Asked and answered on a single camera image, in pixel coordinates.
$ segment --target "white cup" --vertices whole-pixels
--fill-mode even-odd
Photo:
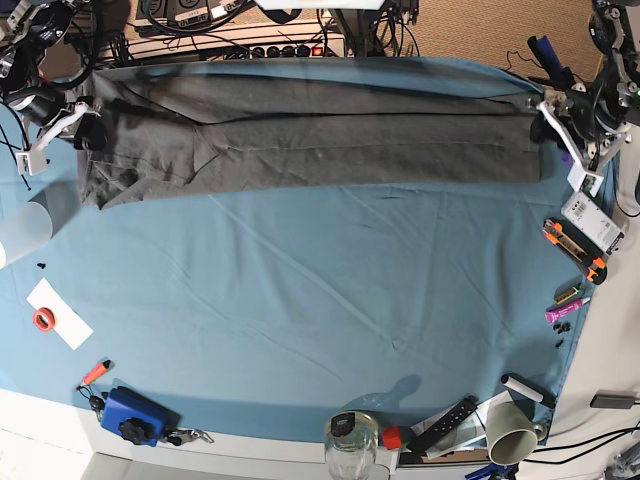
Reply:
[[[527,458],[547,435],[547,427],[531,421],[513,402],[489,409],[487,449],[496,465],[514,465]]]
[[[46,245],[53,235],[53,223],[46,208],[25,203],[0,223],[0,268]]]

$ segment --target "purple marker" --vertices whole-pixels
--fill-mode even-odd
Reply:
[[[574,300],[573,302],[567,303],[564,307],[556,308],[555,310],[551,310],[550,312],[545,312],[544,318],[546,318],[547,323],[551,325],[553,322],[564,317],[565,315],[569,315],[571,312],[580,310],[580,307],[589,303],[590,300],[591,297],[579,298],[577,300]]]

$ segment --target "white bracket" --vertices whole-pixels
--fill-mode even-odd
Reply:
[[[77,102],[74,105],[73,113],[62,117],[55,122],[49,130],[42,135],[35,145],[28,152],[17,152],[16,160],[18,162],[18,173],[24,175],[29,173],[33,176],[47,169],[47,158],[44,149],[51,140],[56,138],[62,131],[77,122],[85,113],[89,111],[89,105],[84,102]]]
[[[604,150],[603,155],[600,157],[598,162],[598,168],[595,172],[589,170],[589,163],[591,162],[591,157],[585,158],[571,138],[571,134],[566,129],[566,127],[558,120],[554,113],[553,106],[547,102],[540,102],[536,109],[542,112],[545,120],[551,127],[560,135],[562,142],[564,143],[571,159],[573,160],[573,166],[569,171],[569,175],[567,176],[567,181],[573,188],[575,192],[579,192],[581,190],[586,190],[592,197],[595,197],[602,185],[604,180],[604,176],[602,174],[602,169],[609,162],[613,156],[618,153],[622,145],[625,142],[630,141],[630,137],[627,135],[627,130],[629,129],[628,125],[625,125],[619,132],[616,132],[615,135],[612,135],[614,140],[609,144],[608,147],[602,147],[601,150]]]

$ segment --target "orange marker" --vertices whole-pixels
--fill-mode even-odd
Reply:
[[[96,365],[95,368],[93,370],[91,370],[82,379],[82,384],[78,388],[76,388],[76,390],[80,389],[81,387],[86,387],[87,385],[90,385],[93,382],[95,382],[102,375],[104,375],[105,373],[107,373],[109,371],[109,367],[110,366],[111,366],[111,360],[105,360],[104,362],[99,363],[98,365]]]

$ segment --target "white marker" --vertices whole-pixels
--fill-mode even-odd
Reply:
[[[553,398],[549,397],[548,395],[544,395],[531,387],[528,387],[527,385],[519,382],[510,375],[503,375],[502,377],[500,377],[500,381],[505,387],[518,392],[520,395],[530,398],[534,402],[540,403],[547,408],[556,407],[556,402]]]

